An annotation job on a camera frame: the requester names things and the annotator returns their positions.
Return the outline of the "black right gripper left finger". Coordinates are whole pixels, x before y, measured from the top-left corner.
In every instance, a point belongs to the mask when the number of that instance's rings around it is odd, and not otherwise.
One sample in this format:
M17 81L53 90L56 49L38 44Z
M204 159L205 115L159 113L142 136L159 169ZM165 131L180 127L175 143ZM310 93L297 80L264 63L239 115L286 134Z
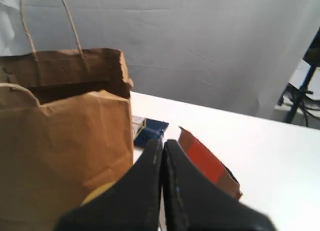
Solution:
M56 231L156 231L163 143L149 140L128 172L108 190L65 214Z

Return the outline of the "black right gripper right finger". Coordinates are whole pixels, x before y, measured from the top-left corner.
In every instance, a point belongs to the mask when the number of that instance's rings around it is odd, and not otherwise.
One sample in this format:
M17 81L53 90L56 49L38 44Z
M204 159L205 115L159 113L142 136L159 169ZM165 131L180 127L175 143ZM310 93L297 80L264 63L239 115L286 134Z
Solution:
M162 189L169 231L274 231L264 214L210 182L174 139L164 143Z

